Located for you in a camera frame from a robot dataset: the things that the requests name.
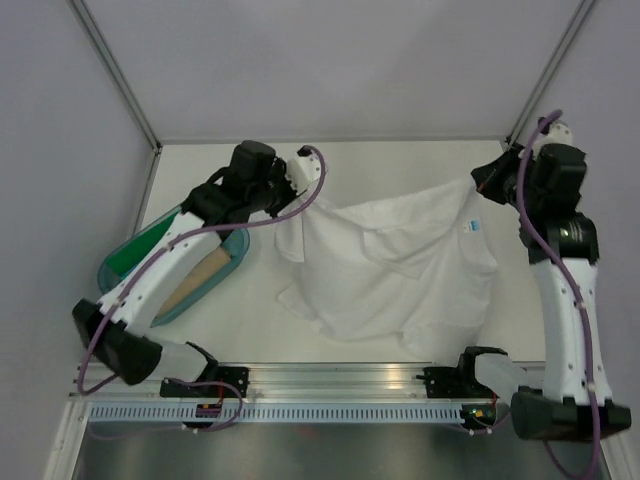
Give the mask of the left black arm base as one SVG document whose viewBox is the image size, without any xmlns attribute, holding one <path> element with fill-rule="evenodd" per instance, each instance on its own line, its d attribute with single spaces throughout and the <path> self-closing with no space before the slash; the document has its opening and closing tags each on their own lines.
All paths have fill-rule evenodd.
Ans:
<svg viewBox="0 0 640 480">
<path fill-rule="evenodd" d="M 161 383 L 159 395 L 171 399 L 227 399 L 237 396 L 244 399 L 249 384 L 248 367 L 218 366 L 193 382 L 166 378 Z"/>
</svg>

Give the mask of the white t shirt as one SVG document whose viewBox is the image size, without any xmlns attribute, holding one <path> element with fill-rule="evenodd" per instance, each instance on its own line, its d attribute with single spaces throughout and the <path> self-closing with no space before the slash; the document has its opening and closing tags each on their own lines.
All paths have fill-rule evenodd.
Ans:
<svg viewBox="0 0 640 480">
<path fill-rule="evenodd" d="M 293 265 L 279 302 L 332 340 L 395 336 L 448 364 L 479 339 L 497 261 L 469 177 L 348 207 L 317 199 L 276 227 L 275 248 Z"/>
</svg>

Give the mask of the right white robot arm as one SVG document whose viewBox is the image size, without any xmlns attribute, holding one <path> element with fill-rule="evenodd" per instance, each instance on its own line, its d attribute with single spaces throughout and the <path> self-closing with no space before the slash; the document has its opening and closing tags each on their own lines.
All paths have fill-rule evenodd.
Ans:
<svg viewBox="0 0 640 480">
<path fill-rule="evenodd" d="M 511 149 L 473 170 L 479 193 L 520 212 L 542 305 L 545 370 L 540 385 L 495 347 L 468 347 L 456 371 L 459 388 L 485 389 L 509 404 L 524 440 L 598 442 L 632 425 L 631 411 L 614 402 L 599 353 L 595 283 L 599 247 L 594 223 L 578 212 L 585 154 L 560 143 L 537 154 Z"/>
</svg>

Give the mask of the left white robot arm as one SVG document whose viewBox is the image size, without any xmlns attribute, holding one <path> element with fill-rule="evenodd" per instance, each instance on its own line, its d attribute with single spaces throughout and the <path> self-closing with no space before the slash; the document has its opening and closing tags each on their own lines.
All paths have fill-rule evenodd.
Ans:
<svg viewBox="0 0 640 480">
<path fill-rule="evenodd" d="M 287 208 L 314 183 L 323 183 L 326 165 L 310 146 L 288 161 L 261 142 L 237 145 L 228 166 L 217 170 L 158 223 L 155 243 L 128 276 L 100 300 L 82 299 L 72 316 L 88 358 L 97 358 L 128 385 L 154 373 L 181 381 L 206 396 L 218 384 L 217 361 L 193 342 L 154 339 L 150 331 L 163 305 L 206 257 L 249 218 L 263 211 L 260 226 L 299 214 Z"/>
</svg>

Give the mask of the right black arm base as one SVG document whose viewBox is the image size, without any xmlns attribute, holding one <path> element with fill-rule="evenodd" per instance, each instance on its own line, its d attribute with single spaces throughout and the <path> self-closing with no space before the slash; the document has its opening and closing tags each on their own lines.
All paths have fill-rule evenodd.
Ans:
<svg viewBox="0 0 640 480">
<path fill-rule="evenodd" d="M 489 399 L 494 392 L 457 367 L 425 367 L 416 376 L 429 399 Z"/>
</svg>

